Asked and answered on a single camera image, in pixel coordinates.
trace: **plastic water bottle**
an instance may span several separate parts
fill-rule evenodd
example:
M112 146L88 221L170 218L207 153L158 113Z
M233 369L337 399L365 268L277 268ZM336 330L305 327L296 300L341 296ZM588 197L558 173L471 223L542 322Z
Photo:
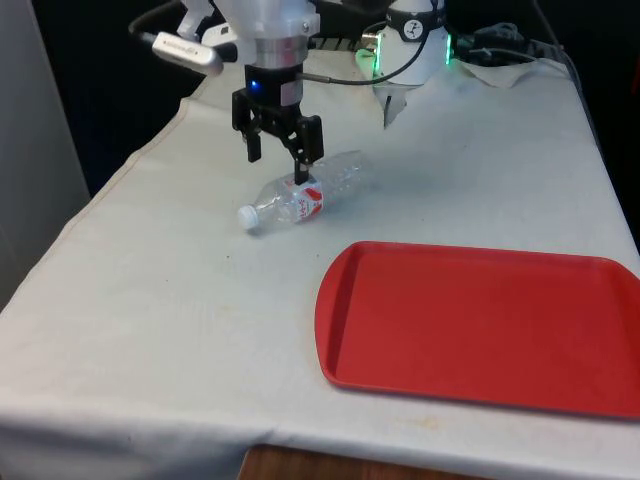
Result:
M370 170L360 151L319 160L302 185L295 184L293 174L268 183L253 204L238 210L238 221L245 230L255 231L309 220L365 187Z

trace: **red tray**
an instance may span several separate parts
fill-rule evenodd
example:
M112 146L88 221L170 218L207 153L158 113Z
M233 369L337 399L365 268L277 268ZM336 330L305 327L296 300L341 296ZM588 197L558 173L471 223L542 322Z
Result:
M341 387L640 418L640 280L603 258L357 243L316 345Z

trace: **table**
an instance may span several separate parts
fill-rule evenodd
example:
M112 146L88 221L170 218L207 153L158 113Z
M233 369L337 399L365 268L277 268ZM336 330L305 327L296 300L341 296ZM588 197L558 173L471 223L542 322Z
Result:
M270 446L252 448L238 480L482 480L454 473Z
M309 70L355 77L347 55ZM0 316L0 472L234 478L253 445L509 479L640 475L637 423L340 391L315 354L317 288L359 240L640 258L575 88L511 89L454 63L387 130L367 88L305 85L327 154L363 149L372 191L264 237L237 208L291 171L246 161L241 70L207 81L62 232Z

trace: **white bottle cap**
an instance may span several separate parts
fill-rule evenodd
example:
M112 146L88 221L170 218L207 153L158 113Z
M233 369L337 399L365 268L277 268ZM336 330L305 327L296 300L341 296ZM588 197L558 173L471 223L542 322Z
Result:
M238 210L238 222L245 230L253 230L260 225L258 212L253 205L245 205Z

